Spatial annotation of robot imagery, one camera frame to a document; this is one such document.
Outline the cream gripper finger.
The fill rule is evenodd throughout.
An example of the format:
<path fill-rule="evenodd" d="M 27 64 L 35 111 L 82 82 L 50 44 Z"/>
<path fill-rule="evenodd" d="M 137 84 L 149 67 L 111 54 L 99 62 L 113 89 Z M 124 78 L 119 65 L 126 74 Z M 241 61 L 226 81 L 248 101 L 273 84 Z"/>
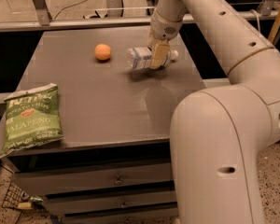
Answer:
<path fill-rule="evenodd" d="M 159 41 L 152 44 L 152 58 L 150 64 L 152 69 L 158 69 L 160 66 L 162 66 L 169 49 L 170 46 L 167 41 Z"/>
<path fill-rule="evenodd" d="M 154 42 L 155 42 L 155 37 L 154 37 L 154 35 L 153 35 L 152 32 L 149 32 L 149 33 L 148 33 L 148 37 L 147 37 L 147 46 L 148 46 L 149 48 L 152 48 Z"/>

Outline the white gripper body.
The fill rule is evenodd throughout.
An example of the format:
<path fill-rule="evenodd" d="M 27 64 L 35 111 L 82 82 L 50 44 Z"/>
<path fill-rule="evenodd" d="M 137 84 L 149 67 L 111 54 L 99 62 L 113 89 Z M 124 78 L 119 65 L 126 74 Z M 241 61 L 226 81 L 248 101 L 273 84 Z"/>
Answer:
<path fill-rule="evenodd" d="M 163 15 L 157 8 L 150 20 L 150 40 L 171 40 L 177 36 L 183 23 L 183 11 Z"/>

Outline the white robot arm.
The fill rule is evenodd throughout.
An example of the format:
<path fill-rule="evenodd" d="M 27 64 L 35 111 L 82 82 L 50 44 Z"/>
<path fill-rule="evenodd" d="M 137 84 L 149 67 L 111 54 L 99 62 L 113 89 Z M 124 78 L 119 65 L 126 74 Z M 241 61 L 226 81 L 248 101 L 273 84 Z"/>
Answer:
<path fill-rule="evenodd" d="M 280 140 L 280 52 L 225 0 L 159 0 L 153 48 L 190 14 L 229 84 L 176 107 L 170 149 L 180 224 L 265 224 L 257 155 Z"/>

